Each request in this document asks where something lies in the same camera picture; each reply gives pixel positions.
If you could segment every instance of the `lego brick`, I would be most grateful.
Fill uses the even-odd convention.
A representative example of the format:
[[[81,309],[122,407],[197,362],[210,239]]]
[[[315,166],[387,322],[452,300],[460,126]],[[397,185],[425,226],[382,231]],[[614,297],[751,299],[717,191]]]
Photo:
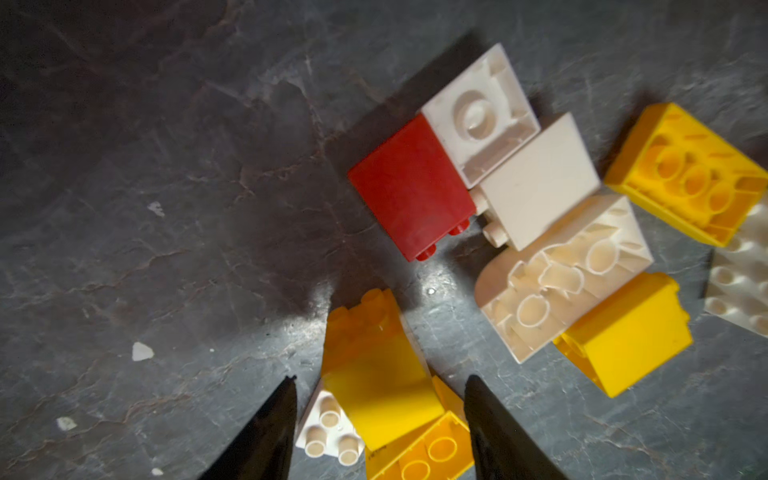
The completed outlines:
[[[336,398],[323,388],[322,380],[312,394],[296,432],[296,446],[308,457],[330,455],[337,457],[344,466],[355,465],[365,448]]]
[[[328,315],[323,383],[371,449],[445,411],[417,352],[390,290],[370,290],[358,306]]]
[[[724,247],[768,172],[675,104],[643,111],[605,183],[694,239]]]
[[[715,249],[704,309],[768,337],[768,195],[728,247]]]
[[[501,44],[428,101],[422,114],[468,189],[541,130]]]
[[[653,262],[629,200],[594,195],[485,266],[475,302],[523,363]]]
[[[614,398],[694,342],[679,289],[663,273],[641,273],[554,344]]]
[[[564,114],[469,194],[488,219],[485,238],[522,250],[598,188],[576,121]]]
[[[347,177],[409,262],[430,258],[438,240],[466,230],[475,214],[469,192],[423,115]]]
[[[378,450],[366,448],[368,480],[455,480],[475,464],[464,402],[432,381],[445,413]]]

